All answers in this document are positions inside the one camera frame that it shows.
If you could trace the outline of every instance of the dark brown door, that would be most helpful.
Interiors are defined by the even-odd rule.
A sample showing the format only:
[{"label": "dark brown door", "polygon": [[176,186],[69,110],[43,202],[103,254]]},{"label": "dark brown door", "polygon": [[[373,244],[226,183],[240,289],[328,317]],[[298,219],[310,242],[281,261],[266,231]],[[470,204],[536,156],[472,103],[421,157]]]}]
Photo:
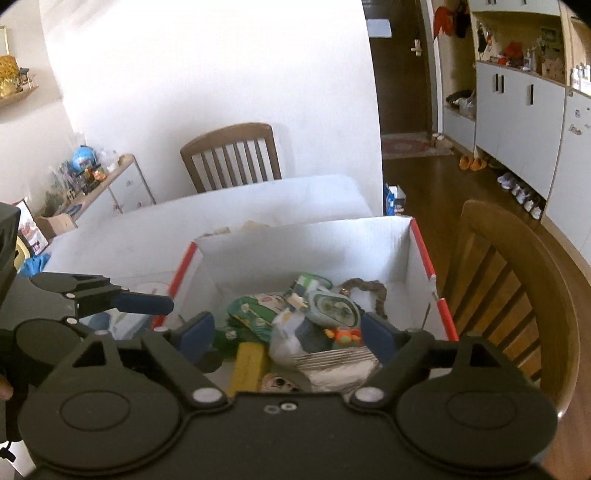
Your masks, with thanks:
[{"label": "dark brown door", "polygon": [[[370,38],[383,134],[427,131],[428,70],[424,27],[415,0],[363,0],[368,18],[388,18],[392,38]],[[421,40],[423,55],[411,48]]]}]

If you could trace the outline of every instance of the door frame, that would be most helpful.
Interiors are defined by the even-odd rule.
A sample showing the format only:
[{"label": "door frame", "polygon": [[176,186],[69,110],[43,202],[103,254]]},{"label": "door frame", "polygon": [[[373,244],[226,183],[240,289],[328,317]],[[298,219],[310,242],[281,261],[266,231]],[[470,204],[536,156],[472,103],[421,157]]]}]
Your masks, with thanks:
[{"label": "door frame", "polygon": [[431,89],[431,128],[443,132],[443,81],[441,79],[441,55],[439,39],[433,39],[433,0],[417,0],[427,37],[429,84]]}]

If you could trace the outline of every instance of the picture on wall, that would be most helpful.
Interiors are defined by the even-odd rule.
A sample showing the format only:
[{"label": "picture on wall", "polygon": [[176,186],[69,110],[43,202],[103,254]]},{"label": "picture on wall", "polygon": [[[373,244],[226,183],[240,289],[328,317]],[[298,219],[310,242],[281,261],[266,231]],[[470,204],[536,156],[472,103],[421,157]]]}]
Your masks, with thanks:
[{"label": "picture on wall", "polygon": [[21,211],[21,219],[18,222],[18,231],[26,240],[27,247],[33,255],[39,255],[43,252],[49,242],[47,238],[41,233],[39,227],[33,220],[33,215],[24,200],[15,204]]}]

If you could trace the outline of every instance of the white table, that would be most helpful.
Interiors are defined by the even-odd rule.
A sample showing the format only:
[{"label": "white table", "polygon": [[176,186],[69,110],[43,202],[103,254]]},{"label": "white table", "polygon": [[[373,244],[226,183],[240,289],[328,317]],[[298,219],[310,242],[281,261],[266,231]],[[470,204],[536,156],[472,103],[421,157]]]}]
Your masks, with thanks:
[{"label": "white table", "polygon": [[57,237],[45,271],[170,280],[189,243],[247,221],[269,226],[373,216],[343,175],[285,179],[217,190],[143,208]]}]

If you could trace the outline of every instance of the blue cloth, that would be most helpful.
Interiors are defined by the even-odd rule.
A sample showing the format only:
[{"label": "blue cloth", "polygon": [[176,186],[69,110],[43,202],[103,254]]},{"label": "blue cloth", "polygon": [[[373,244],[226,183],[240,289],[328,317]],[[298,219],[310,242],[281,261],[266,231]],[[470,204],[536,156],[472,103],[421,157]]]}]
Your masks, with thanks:
[{"label": "blue cloth", "polygon": [[43,254],[36,257],[27,258],[25,263],[22,264],[18,274],[21,277],[32,277],[33,275],[43,271],[50,258],[51,254]]}]

